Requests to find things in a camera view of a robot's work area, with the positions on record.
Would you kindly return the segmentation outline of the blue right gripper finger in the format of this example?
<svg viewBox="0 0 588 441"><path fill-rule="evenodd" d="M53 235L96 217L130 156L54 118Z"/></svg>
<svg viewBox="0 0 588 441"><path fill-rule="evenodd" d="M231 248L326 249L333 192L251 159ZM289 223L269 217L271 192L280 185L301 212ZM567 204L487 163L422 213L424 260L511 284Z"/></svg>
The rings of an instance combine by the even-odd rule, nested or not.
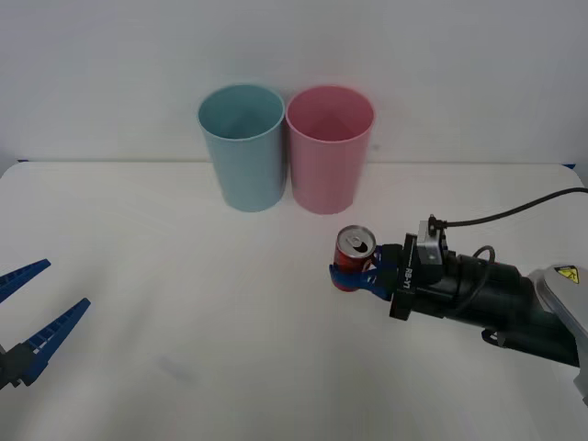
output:
<svg viewBox="0 0 588 441"><path fill-rule="evenodd" d="M390 302L397 286L397 266L375 266L368 271L346 273L337 265L329 265L333 284L342 291L366 290Z"/></svg>
<svg viewBox="0 0 588 441"><path fill-rule="evenodd" d="M378 271L397 271L402 260L402 245L389 243L377 245L372 265Z"/></svg>

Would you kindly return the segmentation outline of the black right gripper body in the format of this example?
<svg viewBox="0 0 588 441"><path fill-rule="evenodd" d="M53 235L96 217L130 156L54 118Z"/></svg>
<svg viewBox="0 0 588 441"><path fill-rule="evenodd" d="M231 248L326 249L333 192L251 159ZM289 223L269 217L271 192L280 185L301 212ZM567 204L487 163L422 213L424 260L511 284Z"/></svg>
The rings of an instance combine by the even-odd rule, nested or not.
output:
<svg viewBox="0 0 588 441"><path fill-rule="evenodd" d="M407 233L399 261L390 317L407 321L412 312L446 318L457 304L460 282L454 254L441 266L421 262L417 236Z"/></svg>

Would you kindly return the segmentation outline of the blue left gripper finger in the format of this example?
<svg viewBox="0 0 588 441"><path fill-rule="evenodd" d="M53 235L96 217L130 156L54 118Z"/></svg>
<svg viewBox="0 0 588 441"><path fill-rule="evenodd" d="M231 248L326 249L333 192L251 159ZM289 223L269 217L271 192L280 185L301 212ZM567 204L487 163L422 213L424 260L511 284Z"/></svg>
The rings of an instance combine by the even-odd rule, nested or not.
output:
<svg viewBox="0 0 588 441"><path fill-rule="evenodd" d="M0 301L8 299L50 265L48 259L43 259L0 276Z"/></svg>
<svg viewBox="0 0 588 441"><path fill-rule="evenodd" d="M82 299L56 320L1 355L1 388L30 386L91 305Z"/></svg>

